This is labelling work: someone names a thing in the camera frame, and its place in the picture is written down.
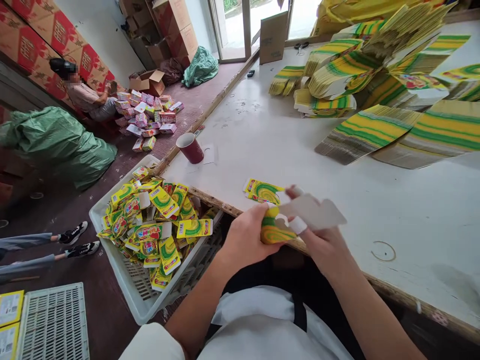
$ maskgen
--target person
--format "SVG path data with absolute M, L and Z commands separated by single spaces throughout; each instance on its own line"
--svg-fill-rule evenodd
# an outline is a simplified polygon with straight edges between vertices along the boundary
M 115 116 L 117 98 L 109 95 L 110 84 L 105 86 L 105 91 L 97 92 L 82 82 L 74 63 L 59 57 L 50 59 L 49 63 L 51 70 L 63 80 L 72 103 L 82 112 L 88 113 L 96 122 L 103 122 Z
M 304 258 L 300 272 L 274 270 L 285 250 L 300 253 L 260 241 L 267 209 L 258 204 L 233 220 L 224 245 L 165 327 L 142 326 L 121 360 L 425 359 L 337 227 L 313 233 L 300 219 L 303 228 L 295 233 L 311 259 Z M 288 219 L 292 228 L 298 219 Z
M 77 242 L 88 227 L 88 222 L 81 222 L 75 229 L 67 230 L 62 234 L 53 235 L 51 232 L 31 235 L 20 235 L 14 237 L 0 238 L 0 260 L 4 258 L 9 251 L 18 251 L 40 245 L 59 243 L 62 245 L 73 245 Z M 87 244 L 75 246 L 58 255 L 48 255 L 41 258 L 17 261 L 10 265 L 0 266 L 0 284 L 10 280 L 17 279 L 22 273 L 35 271 L 41 268 L 50 267 L 54 262 L 70 259 L 82 258 L 86 255 L 94 254 L 100 246 L 100 241 L 89 242 Z

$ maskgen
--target scissors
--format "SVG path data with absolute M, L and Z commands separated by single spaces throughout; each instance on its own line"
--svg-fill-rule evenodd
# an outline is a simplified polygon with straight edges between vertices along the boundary
M 298 56 L 303 56 L 305 54 L 302 52 L 302 49 L 305 49 L 308 45 L 310 45 L 308 41 L 305 41 L 303 44 L 298 42 L 295 44 L 293 48 L 298 50 L 298 53 L 297 53 Z

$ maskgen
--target white table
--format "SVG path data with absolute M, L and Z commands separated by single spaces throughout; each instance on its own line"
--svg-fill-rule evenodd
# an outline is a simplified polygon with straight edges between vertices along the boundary
M 443 33 L 472 36 L 439 72 L 480 62 L 480 21 L 446 25 Z M 417 170 L 368 156 L 344 166 L 315 153 L 342 120 L 300 118 L 292 96 L 268 89 L 280 69 L 304 65 L 316 47 L 304 56 L 287 48 L 283 60 L 262 66 L 257 60 L 254 77 L 236 84 L 198 137 L 216 145 L 216 163 L 191 172 L 179 154 L 163 176 L 241 211 L 254 205 L 242 192 L 247 178 L 329 198 L 348 220 L 341 230 L 365 273 L 480 334 L 480 153 Z M 392 249 L 393 261 L 378 259 L 391 259 Z

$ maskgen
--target hand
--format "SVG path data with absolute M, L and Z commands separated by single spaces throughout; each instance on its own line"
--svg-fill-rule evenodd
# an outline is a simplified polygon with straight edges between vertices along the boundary
M 232 221 L 225 244 L 215 257 L 231 270 L 232 276 L 240 269 L 275 254 L 284 245 L 267 245 L 260 241 L 262 219 L 268 208 L 266 203 L 255 205 Z
M 291 199 L 298 197 L 293 185 L 285 189 L 285 193 Z M 353 273 L 361 273 L 338 226 L 315 232 L 307 229 L 300 238 L 318 269 L 332 285 L 350 278 Z

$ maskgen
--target white sleeve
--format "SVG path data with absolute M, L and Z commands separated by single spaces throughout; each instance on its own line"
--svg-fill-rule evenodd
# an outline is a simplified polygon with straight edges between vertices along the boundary
M 180 344 L 157 322 L 140 327 L 119 360 L 185 360 Z

